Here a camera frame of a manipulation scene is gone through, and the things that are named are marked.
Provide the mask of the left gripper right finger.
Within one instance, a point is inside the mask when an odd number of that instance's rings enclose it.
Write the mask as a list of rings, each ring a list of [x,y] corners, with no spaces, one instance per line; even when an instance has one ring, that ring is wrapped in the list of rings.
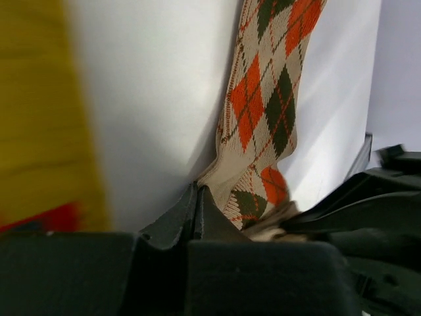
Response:
[[[322,242],[252,242],[197,198],[189,243],[190,315],[360,315],[348,266]]]

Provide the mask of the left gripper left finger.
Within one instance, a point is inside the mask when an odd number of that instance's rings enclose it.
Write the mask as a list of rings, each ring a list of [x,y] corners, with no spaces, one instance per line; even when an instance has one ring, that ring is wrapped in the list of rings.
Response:
[[[139,232],[1,235],[2,315],[181,315],[198,189]]]

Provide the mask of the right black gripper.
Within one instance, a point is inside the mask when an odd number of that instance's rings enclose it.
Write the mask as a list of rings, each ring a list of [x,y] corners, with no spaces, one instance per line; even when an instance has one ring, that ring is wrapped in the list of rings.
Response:
[[[282,228],[330,233],[350,263],[365,312],[419,315],[420,153],[399,144],[377,154],[379,167],[350,177]]]

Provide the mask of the yellow sock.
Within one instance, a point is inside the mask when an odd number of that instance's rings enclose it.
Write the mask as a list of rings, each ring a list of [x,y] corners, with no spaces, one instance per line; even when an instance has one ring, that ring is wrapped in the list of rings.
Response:
[[[1,230],[107,231],[62,1],[1,2]]]

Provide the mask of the orange argyle sock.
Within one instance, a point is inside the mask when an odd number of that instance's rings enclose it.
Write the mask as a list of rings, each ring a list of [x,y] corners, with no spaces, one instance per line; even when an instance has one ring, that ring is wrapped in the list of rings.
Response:
[[[255,242],[288,239],[298,214],[278,163],[297,145],[303,62],[324,1],[245,1],[216,129],[216,158],[199,177],[221,213]]]

